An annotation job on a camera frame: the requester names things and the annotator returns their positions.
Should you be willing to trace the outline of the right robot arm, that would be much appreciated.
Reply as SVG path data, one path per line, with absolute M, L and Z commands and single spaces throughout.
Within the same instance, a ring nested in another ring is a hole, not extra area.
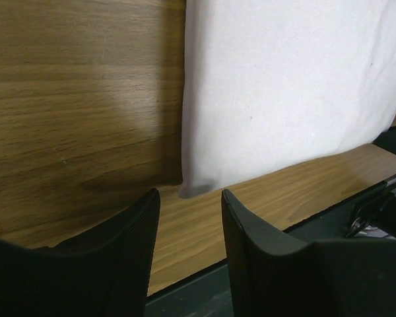
M 396 155 L 396 126 L 383 132 L 374 145 Z M 379 191 L 354 206 L 346 237 L 356 236 L 369 225 L 396 238 L 396 175 L 385 180 Z

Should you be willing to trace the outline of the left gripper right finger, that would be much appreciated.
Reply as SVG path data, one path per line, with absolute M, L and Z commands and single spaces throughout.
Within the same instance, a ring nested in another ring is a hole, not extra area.
M 396 316 L 396 239 L 303 242 L 221 195 L 236 316 Z

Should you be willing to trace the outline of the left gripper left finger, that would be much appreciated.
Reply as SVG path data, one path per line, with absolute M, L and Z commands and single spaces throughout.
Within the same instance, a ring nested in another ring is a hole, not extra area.
M 54 247 L 0 239 L 0 316 L 142 316 L 159 216 L 151 189 Z

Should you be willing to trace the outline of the white t shirt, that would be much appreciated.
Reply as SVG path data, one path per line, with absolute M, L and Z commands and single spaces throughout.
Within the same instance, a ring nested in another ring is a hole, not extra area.
M 396 116 L 396 1 L 188 1 L 180 197 L 372 142 Z

